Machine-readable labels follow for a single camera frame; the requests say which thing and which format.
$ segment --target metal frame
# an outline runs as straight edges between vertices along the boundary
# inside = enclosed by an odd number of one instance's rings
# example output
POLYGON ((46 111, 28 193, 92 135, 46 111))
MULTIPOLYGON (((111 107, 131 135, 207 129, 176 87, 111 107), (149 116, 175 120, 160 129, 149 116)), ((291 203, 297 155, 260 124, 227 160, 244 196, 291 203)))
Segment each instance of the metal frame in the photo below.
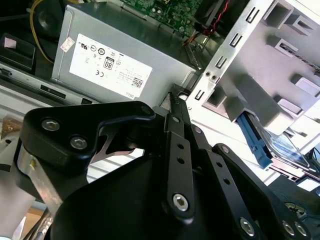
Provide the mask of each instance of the metal frame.
POLYGON ((48 95, 51 98, 57 99, 60 102, 63 101, 65 102, 65 105, 81 105, 84 104, 84 100, 90 101, 94 104, 99 103, 94 99, 78 94, 74 91, 68 90, 54 83, 45 82, 41 78, 38 78, 27 72, 16 69, 2 62, 0 62, 0 74, 5 76, 6 78, 9 78, 10 81, 13 82, 15 85, 16 82, 18 82, 21 85, 25 85, 31 88, 32 90, 41 92, 44 95, 48 95))
POLYGON ((186 104, 189 110, 202 106, 211 96, 218 81, 235 59, 272 2, 273 0, 249 1, 187 98, 186 104))

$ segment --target metal bracket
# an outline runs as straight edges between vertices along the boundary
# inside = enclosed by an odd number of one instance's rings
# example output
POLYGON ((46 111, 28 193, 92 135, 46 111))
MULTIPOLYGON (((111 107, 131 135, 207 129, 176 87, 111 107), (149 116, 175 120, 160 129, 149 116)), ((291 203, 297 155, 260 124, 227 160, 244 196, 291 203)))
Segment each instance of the metal bracket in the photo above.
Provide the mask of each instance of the metal bracket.
POLYGON ((272 2, 273 0, 249 1, 187 98, 186 104, 189 110, 202 106, 214 92, 218 81, 235 59, 272 2))
POLYGON ((190 125, 188 131, 194 148, 192 154, 198 160, 195 165, 210 179, 216 196, 220 198, 219 207, 231 216, 223 221, 227 226, 237 229, 234 231, 234 238, 267 239, 252 219, 224 159, 211 151, 211 146, 199 127, 190 125))
POLYGON ((190 143, 184 138, 184 122, 172 113, 165 116, 165 212, 179 222, 193 222, 195 212, 194 183, 191 164, 190 143))
POLYGON ((256 213, 259 226, 268 239, 310 239, 311 235, 304 223, 230 148, 219 143, 212 151, 224 159, 242 199, 250 206, 251 212, 256 213))

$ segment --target circuit board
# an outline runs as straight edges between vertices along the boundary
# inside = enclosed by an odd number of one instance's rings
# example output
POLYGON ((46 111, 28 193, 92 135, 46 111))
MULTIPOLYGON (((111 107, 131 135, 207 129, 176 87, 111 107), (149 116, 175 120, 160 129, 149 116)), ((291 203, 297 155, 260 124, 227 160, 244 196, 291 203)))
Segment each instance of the circuit board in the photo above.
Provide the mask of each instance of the circuit board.
POLYGON ((194 16, 201 0, 121 0, 184 36, 194 32, 194 16))

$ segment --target white label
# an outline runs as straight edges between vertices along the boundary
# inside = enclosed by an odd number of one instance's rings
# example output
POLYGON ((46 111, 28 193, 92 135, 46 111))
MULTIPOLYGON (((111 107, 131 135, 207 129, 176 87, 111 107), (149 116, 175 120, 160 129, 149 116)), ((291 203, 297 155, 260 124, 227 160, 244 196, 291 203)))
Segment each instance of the white label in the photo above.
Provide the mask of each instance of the white label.
POLYGON ((150 66, 78 35, 70 66, 74 75, 134 99, 140 97, 151 71, 150 66))
POLYGON ((75 41, 72 40, 71 37, 68 37, 64 43, 61 45, 61 49, 66 53, 69 51, 69 49, 73 46, 73 44, 75 43, 75 41))

